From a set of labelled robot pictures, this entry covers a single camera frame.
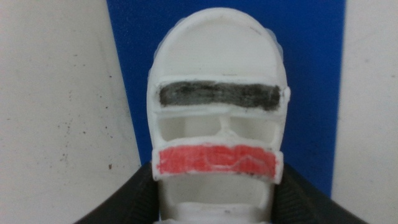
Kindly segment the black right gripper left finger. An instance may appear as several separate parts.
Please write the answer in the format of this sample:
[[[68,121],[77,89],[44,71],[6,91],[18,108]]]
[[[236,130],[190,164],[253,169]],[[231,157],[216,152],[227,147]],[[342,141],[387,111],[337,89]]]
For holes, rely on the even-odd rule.
[[[148,162],[77,224],[151,224],[158,220],[158,185],[152,178],[152,164]]]

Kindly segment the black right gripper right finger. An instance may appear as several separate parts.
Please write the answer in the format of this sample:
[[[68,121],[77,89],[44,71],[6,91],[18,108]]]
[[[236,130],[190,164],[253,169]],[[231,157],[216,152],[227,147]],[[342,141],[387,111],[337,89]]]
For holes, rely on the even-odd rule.
[[[275,188],[273,223],[366,224],[314,187],[285,164],[282,182]]]

